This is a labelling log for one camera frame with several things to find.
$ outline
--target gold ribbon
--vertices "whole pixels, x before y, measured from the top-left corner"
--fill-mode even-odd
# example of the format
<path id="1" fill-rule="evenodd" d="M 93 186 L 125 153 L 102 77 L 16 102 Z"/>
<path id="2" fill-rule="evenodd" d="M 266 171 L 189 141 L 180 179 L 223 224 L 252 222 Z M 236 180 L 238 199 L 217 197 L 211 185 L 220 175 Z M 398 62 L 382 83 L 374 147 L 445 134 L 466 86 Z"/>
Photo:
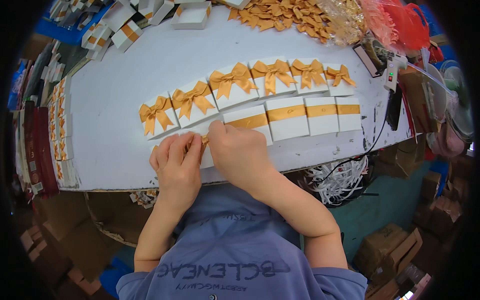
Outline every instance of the gold ribbon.
<path id="1" fill-rule="evenodd" d="M 60 157 L 62 160 L 67 160 L 67 154 L 65 151 L 63 151 L 63 149 L 65 149 L 65 142 L 60 141 Z"/>
<path id="2" fill-rule="evenodd" d="M 312 79 L 318 86 L 320 84 L 327 84 L 322 77 L 324 66 L 318 61 L 313 60 L 312 64 L 305 65 L 300 60 L 294 60 L 290 68 L 293 76 L 301 75 L 301 88 L 312 88 Z"/>
<path id="3" fill-rule="evenodd" d="M 335 104 L 307 106 L 305 107 L 305 110 L 307 111 L 308 118 L 336 115 Z"/>
<path id="4" fill-rule="evenodd" d="M 287 63 L 281 60 L 276 60 L 274 64 L 268 66 L 258 60 L 251 71 L 254 78 L 265 77 L 265 96 L 270 93 L 276 95 L 275 77 L 288 87 L 290 84 L 297 83 L 292 76 L 287 74 L 290 71 Z"/>
<path id="5" fill-rule="evenodd" d="M 345 65 L 342 65 L 340 67 L 340 70 L 334 70 L 328 67 L 327 70 L 325 71 L 325 77 L 327 79 L 335 79 L 332 86 L 339 85 L 340 81 L 343 79 L 347 83 L 353 85 L 354 87 L 357 87 L 355 84 L 355 81 L 350 79 L 350 75 L 348 74 L 348 69 Z"/>
<path id="6" fill-rule="evenodd" d="M 337 104 L 336 109 L 339 115 L 360 114 L 360 105 L 358 104 Z"/>
<path id="7" fill-rule="evenodd" d="M 225 95 L 228 99 L 233 83 L 238 85 L 247 94 L 250 94 L 251 89 L 258 90 L 258 87 L 249 80 L 251 77 L 252 75 L 250 75 L 247 66 L 239 62 L 233 67 L 231 73 L 223 74 L 219 71 L 214 71 L 212 75 L 210 75 L 210 86 L 214 91 L 218 89 L 217 99 L 220 99 L 222 95 Z"/>
<path id="8" fill-rule="evenodd" d="M 247 129 L 253 129 L 261 126 L 268 125 L 268 119 L 267 115 L 265 114 L 259 114 L 243 119 L 238 119 L 232 122 L 225 123 L 225 125 L 231 125 L 235 128 L 241 127 L 241 128 L 247 128 Z"/>
<path id="9" fill-rule="evenodd" d="M 305 106 L 302 104 L 289 106 L 286 108 L 267 110 L 267 117 L 269 122 L 305 116 L 305 114 Z"/>
<path id="10" fill-rule="evenodd" d="M 158 96 L 155 104 L 151 107 L 142 104 L 138 113 L 142 123 L 145 122 L 144 135 L 147 135 L 149 132 L 151 132 L 152 135 L 155 134 L 155 119 L 157 119 L 160 125 L 162 125 L 163 131 L 167 130 L 168 125 L 173 125 L 172 121 L 165 113 L 165 110 L 169 108 L 172 108 L 172 102 L 170 98 L 165 98 L 162 96 Z"/>
<path id="11" fill-rule="evenodd" d="M 60 179 L 60 180 L 63 179 L 63 174 L 62 174 L 62 172 L 61 172 L 61 167 L 60 167 L 60 164 L 59 164 L 59 163 L 57 163 L 57 177 L 58 177 L 58 179 Z"/>
<path id="12" fill-rule="evenodd" d="M 179 119 L 182 116 L 187 117 L 190 120 L 190 114 L 192 112 L 192 105 L 195 105 L 204 113 L 207 114 L 208 108 L 215 108 L 205 96 L 211 95 L 212 91 L 208 84 L 198 81 L 193 90 L 185 93 L 179 89 L 176 89 L 172 95 L 172 104 L 175 110 L 180 108 Z"/>

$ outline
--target gold satin bow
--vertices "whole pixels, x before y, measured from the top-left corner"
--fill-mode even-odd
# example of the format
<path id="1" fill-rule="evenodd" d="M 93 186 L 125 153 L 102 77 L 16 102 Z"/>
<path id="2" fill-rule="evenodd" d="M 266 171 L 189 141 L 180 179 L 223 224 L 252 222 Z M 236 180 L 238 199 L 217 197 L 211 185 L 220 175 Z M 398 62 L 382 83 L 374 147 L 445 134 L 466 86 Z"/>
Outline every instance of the gold satin bow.
<path id="1" fill-rule="evenodd" d="M 62 172 L 61 172 L 61 167 L 60 167 L 60 164 L 59 164 L 59 163 L 57 163 L 57 177 L 58 177 L 58 179 L 60 179 L 60 180 L 63 179 L 63 174 L 62 174 Z"/>
<path id="2" fill-rule="evenodd" d="M 190 114 L 192 112 L 192 105 L 195 105 L 204 113 L 207 114 L 208 108 L 215 108 L 206 98 L 206 95 L 211 95 L 212 91 L 208 84 L 198 81 L 193 90 L 185 93 L 179 89 L 176 89 L 172 95 L 172 104 L 175 110 L 180 108 L 179 119 L 182 116 L 187 117 L 190 120 Z"/>
<path id="3" fill-rule="evenodd" d="M 270 66 L 267 66 L 258 60 L 253 66 L 253 70 L 265 76 L 265 96 L 268 96 L 270 93 L 276 95 L 275 77 L 280 79 L 281 82 L 288 87 L 290 87 L 290 84 L 297 83 L 292 76 L 287 74 L 290 69 L 288 68 L 288 65 L 281 60 L 276 60 L 276 62 Z"/>
<path id="4" fill-rule="evenodd" d="M 327 84 L 321 75 L 324 67 L 318 60 L 313 60 L 310 65 L 305 65 L 300 60 L 294 60 L 292 68 L 301 71 L 301 88 L 306 86 L 312 88 L 312 79 L 316 85 Z"/>
<path id="5" fill-rule="evenodd" d="M 155 105 L 151 107 L 142 104 L 138 113 L 142 123 L 145 122 L 144 135 L 147 135 L 149 132 L 151 132 L 152 135 L 155 134 L 155 119 L 157 119 L 160 125 L 162 125 L 163 131 L 167 130 L 168 125 L 173 125 L 172 121 L 165 113 L 165 110 L 171 107 L 172 103 L 170 98 L 165 98 L 162 96 L 158 96 L 156 98 Z"/>
<path id="6" fill-rule="evenodd" d="M 355 84 L 355 81 L 350 79 L 350 75 L 348 74 L 348 69 L 345 65 L 342 65 L 340 67 L 340 70 L 334 70 L 330 67 L 327 68 L 327 73 L 331 76 L 335 76 L 335 81 L 333 82 L 332 86 L 337 86 L 340 84 L 340 81 L 343 79 L 347 83 L 353 85 L 354 87 L 357 87 Z"/>
<path id="7" fill-rule="evenodd" d="M 222 95 L 225 95 L 228 99 L 233 83 L 238 85 L 247 94 L 250 94 L 251 89 L 258 90 L 258 87 L 249 80 L 251 77 L 247 66 L 242 63 L 237 63 L 231 73 L 223 74 L 219 71 L 214 71 L 212 75 L 210 75 L 210 85 L 212 86 L 212 90 L 218 89 L 217 99 L 220 99 Z"/>

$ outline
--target pile of gold bows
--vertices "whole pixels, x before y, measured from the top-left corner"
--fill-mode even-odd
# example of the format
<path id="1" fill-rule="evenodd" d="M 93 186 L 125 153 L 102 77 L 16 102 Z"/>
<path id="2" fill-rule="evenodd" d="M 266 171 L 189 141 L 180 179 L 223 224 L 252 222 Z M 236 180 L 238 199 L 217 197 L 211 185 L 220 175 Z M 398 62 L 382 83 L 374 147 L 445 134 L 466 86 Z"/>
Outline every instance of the pile of gold bows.
<path id="1" fill-rule="evenodd" d="M 354 3 L 356 15 L 357 10 L 361 12 L 360 6 L 354 0 L 339 2 L 340 5 L 345 2 L 345 6 Z M 240 20 L 242 24 L 246 23 L 252 28 L 258 27 L 260 31 L 273 27 L 282 31 L 295 23 L 298 31 L 306 32 L 323 43 L 336 35 L 343 37 L 348 31 L 336 20 L 337 17 L 329 16 L 320 9 L 316 0 L 251 0 L 243 10 L 229 8 L 231 9 L 229 20 Z"/>

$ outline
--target box with gold band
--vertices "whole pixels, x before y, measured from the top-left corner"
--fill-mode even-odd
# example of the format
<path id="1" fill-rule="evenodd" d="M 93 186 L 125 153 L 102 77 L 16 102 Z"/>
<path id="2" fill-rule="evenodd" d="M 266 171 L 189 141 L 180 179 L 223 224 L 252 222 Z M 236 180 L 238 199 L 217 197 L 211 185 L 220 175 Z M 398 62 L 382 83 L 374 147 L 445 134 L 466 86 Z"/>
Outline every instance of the box with gold band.
<path id="1" fill-rule="evenodd" d="M 310 136 L 338 132 L 335 97 L 305 98 Z"/>
<path id="2" fill-rule="evenodd" d="M 326 97 L 353 95 L 357 86 L 345 65 L 324 63 L 324 74 L 328 84 L 328 91 L 324 94 Z"/>
<path id="3" fill-rule="evenodd" d="M 339 131 L 362 130 L 360 103 L 357 98 L 335 97 Z"/>
<path id="4" fill-rule="evenodd" d="M 265 101 L 265 110 L 274 142 L 309 135 L 302 97 Z"/>
<path id="5" fill-rule="evenodd" d="M 166 132 L 180 128 L 168 92 L 161 93 L 143 103 L 138 114 L 143 126 L 143 134 L 148 140 L 155 139 Z"/>
<path id="6" fill-rule="evenodd" d="M 173 14 L 174 29 L 204 29 L 212 10 L 210 1 L 182 3 Z"/>
<path id="7" fill-rule="evenodd" d="M 73 158 L 72 138 L 66 136 L 63 139 L 58 140 L 59 144 L 59 160 L 69 160 Z"/>
<path id="8" fill-rule="evenodd" d="M 258 87 L 246 62 L 215 70 L 208 74 L 207 80 L 219 110 L 258 99 Z"/>
<path id="9" fill-rule="evenodd" d="M 169 91 L 169 94 L 182 128 L 190 127 L 218 114 L 212 91 L 205 78 Z"/>
<path id="10" fill-rule="evenodd" d="M 125 52 L 142 33 L 143 31 L 140 27 L 138 27 L 134 21 L 130 20 L 112 36 L 112 41 L 118 50 Z"/>
<path id="11" fill-rule="evenodd" d="M 225 125 L 233 127 L 242 127 L 256 130 L 263 133 L 267 141 L 267 146 L 273 145 L 270 126 L 268 126 L 267 114 L 263 105 L 245 108 L 223 114 Z"/>
<path id="12" fill-rule="evenodd" d="M 72 136 L 72 114 L 65 114 L 55 119 L 57 140 Z"/>
<path id="13" fill-rule="evenodd" d="M 259 99 L 291 94 L 297 91 L 287 60 L 283 56 L 251 60 L 248 68 L 258 87 Z"/>
<path id="14" fill-rule="evenodd" d="M 309 95 L 328 91 L 324 67 L 319 59 L 288 60 L 293 79 L 297 82 L 297 95 Z"/>

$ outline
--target white gift box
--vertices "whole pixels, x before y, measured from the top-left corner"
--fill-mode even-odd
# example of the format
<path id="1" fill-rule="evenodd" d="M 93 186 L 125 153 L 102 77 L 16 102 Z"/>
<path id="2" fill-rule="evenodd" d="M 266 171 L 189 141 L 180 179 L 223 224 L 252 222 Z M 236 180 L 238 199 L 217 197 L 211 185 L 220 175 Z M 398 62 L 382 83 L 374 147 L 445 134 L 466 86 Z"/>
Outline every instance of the white gift box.
<path id="1" fill-rule="evenodd" d="M 293 66 L 296 60 L 301 63 L 301 69 Z M 297 87 L 297 95 L 318 94 L 328 91 L 324 68 L 319 59 L 294 59 L 288 60 L 288 64 L 290 65 L 293 79 L 297 81 L 295 84 Z M 306 77 L 306 81 L 310 79 L 310 87 L 302 83 L 303 76 Z"/>
<path id="2" fill-rule="evenodd" d="M 199 78 L 191 83 L 184 85 L 174 91 L 169 91 L 172 98 L 172 105 L 177 114 L 180 127 L 190 127 L 195 123 L 208 119 L 218 114 L 218 108 L 216 107 L 215 99 L 213 98 L 212 91 L 208 86 L 205 78 Z M 184 110 L 184 113 L 180 116 L 182 101 L 187 101 L 188 96 L 192 98 L 190 102 L 192 109 L 190 116 L 188 112 Z"/>
<path id="3" fill-rule="evenodd" d="M 162 6 L 158 9 L 158 11 L 153 15 L 153 17 L 148 20 L 150 25 L 157 26 L 160 24 L 161 21 L 167 16 L 167 14 L 173 9 L 175 4 L 173 1 L 164 0 Z"/>
<path id="4" fill-rule="evenodd" d="M 335 97 L 339 131 L 362 130 L 360 103 L 357 98 Z"/>
<path id="5" fill-rule="evenodd" d="M 289 82 L 289 84 L 283 83 L 283 81 L 281 81 L 277 76 L 275 76 L 275 93 L 266 91 L 265 73 L 256 70 L 256 68 L 259 68 L 260 65 L 266 65 L 267 68 L 280 68 L 288 76 L 287 81 Z M 251 60 L 248 62 L 248 68 L 252 73 L 253 82 L 255 82 L 255 85 L 258 87 L 259 99 L 291 94 L 297 91 L 297 88 L 294 84 L 295 80 L 293 79 L 292 73 L 290 72 L 290 67 L 287 64 L 287 60 L 283 56 L 271 57 L 261 60 Z"/>
<path id="6" fill-rule="evenodd" d="M 56 161 L 54 168 L 57 181 L 64 182 L 70 180 L 66 161 Z"/>
<path id="7" fill-rule="evenodd" d="M 56 102 L 57 118 L 70 113 L 70 94 L 63 94 Z"/>
<path id="8" fill-rule="evenodd" d="M 103 15 L 102 21 L 110 27 L 111 30 L 117 32 L 134 14 L 135 9 L 130 5 L 123 5 L 115 2 L 110 6 L 108 11 Z"/>
<path id="9" fill-rule="evenodd" d="M 339 97 L 339 96 L 351 96 L 355 91 L 355 87 L 345 80 L 340 80 L 340 83 L 337 86 L 333 86 L 335 82 L 335 77 L 328 75 L 327 69 L 332 68 L 334 70 L 339 71 L 342 65 L 340 64 L 332 64 L 332 63 L 325 63 L 324 64 L 324 74 L 325 78 L 327 79 L 328 83 L 328 91 L 325 92 L 326 97 Z"/>
<path id="10" fill-rule="evenodd" d="M 309 135 L 302 97 L 265 101 L 265 110 L 274 142 Z"/>
<path id="11" fill-rule="evenodd" d="M 86 57 L 91 60 L 101 61 L 103 56 L 105 55 L 105 52 L 110 46 L 111 41 L 112 41 L 111 38 L 107 39 L 107 41 L 105 42 L 105 45 L 102 47 L 100 51 L 89 50 Z"/>
<path id="12" fill-rule="evenodd" d="M 72 136 L 72 114 L 65 114 L 55 119 L 55 130 L 57 131 L 57 140 L 66 136 Z"/>
<path id="13" fill-rule="evenodd" d="M 163 135 L 166 132 L 169 132 L 171 130 L 175 130 L 175 129 L 180 128 L 180 125 L 177 121 L 177 115 L 175 114 L 175 110 L 172 107 L 172 102 L 171 102 L 170 95 L 168 94 L 168 92 L 164 92 L 164 93 L 160 94 L 158 97 L 155 97 L 155 98 L 145 102 L 144 105 L 148 106 L 151 109 L 151 113 L 153 113 L 154 116 L 155 116 L 155 105 L 157 104 L 157 101 L 158 101 L 158 105 L 161 106 L 161 102 L 162 102 L 163 98 L 166 100 L 163 107 L 159 107 L 157 109 L 161 109 L 163 111 L 163 112 L 160 112 L 160 113 L 162 115 L 165 114 L 168 117 L 168 119 L 170 120 L 171 124 L 166 125 L 166 127 L 164 129 L 162 124 L 158 121 L 158 119 L 155 118 L 154 132 L 151 133 L 150 131 L 145 132 L 145 127 L 146 127 L 147 121 L 142 122 L 142 126 L 144 128 L 144 135 L 147 137 L 148 140 L 153 140 L 153 139 Z M 139 113 L 142 111 L 142 106 L 143 106 L 143 104 L 139 107 Z"/>
<path id="14" fill-rule="evenodd" d="M 231 76 L 234 76 L 233 80 L 231 80 L 230 78 L 227 79 L 227 77 Z M 258 92 L 255 88 L 256 86 L 253 83 L 252 75 L 250 74 L 250 70 L 248 69 L 246 62 L 239 62 L 235 65 L 231 65 L 211 72 L 207 76 L 207 80 L 210 83 L 210 87 L 212 88 L 212 93 L 219 110 L 231 108 L 242 103 L 258 99 Z M 242 84 L 242 82 L 244 82 L 243 84 L 245 84 L 245 82 L 249 82 L 246 84 L 246 89 L 248 90 L 248 92 L 243 90 L 237 84 Z M 225 83 L 231 84 L 229 94 L 228 96 L 223 94 L 218 97 L 219 87 Z"/>
<path id="15" fill-rule="evenodd" d="M 338 132 L 335 97 L 305 98 L 310 136 Z"/>
<path id="16" fill-rule="evenodd" d="M 69 136 L 59 139 L 60 160 L 69 160 L 73 158 L 72 138 Z"/>
<path id="17" fill-rule="evenodd" d="M 245 108 L 223 115 L 225 124 L 233 127 L 243 127 L 256 130 L 264 134 L 267 146 L 273 145 L 267 114 L 263 105 Z"/>
<path id="18" fill-rule="evenodd" d="M 170 24 L 174 29 L 204 29 L 211 10 L 210 1 L 180 4 Z"/>
<path id="19" fill-rule="evenodd" d="M 112 36 L 112 41 L 118 50 L 125 52 L 142 33 L 140 27 L 133 20 L 130 20 Z"/>

